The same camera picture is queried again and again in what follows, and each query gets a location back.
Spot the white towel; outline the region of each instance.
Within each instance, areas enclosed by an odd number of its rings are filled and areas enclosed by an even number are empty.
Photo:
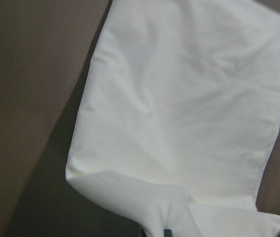
[[[250,229],[279,126],[280,14],[251,0],[114,0],[66,176],[151,237],[220,236],[203,235],[193,202],[247,210],[236,224]]]

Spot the folded white fabric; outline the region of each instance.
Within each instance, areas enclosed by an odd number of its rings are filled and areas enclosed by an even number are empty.
[[[279,125],[280,14],[251,0],[114,0],[66,176],[151,237],[197,237],[189,200],[256,215]]]

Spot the white garment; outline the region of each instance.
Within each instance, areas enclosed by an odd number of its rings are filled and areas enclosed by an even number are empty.
[[[251,0],[114,0],[66,176],[151,236],[201,236],[188,200],[257,215],[279,126],[280,14]]]

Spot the white fabric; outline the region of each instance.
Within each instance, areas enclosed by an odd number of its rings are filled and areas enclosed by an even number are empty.
[[[201,236],[193,199],[255,225],[279,125],[280,14],[251,0],[114,0],[66,176],[150,236]]]

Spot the brown background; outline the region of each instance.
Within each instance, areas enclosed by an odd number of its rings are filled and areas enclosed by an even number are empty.
[[[280,12],[279,0],[261,0]],[[0,1],[0,236],[137,236],[64,169],[107,0]],[[280,134],[257,200],[280,214]]]

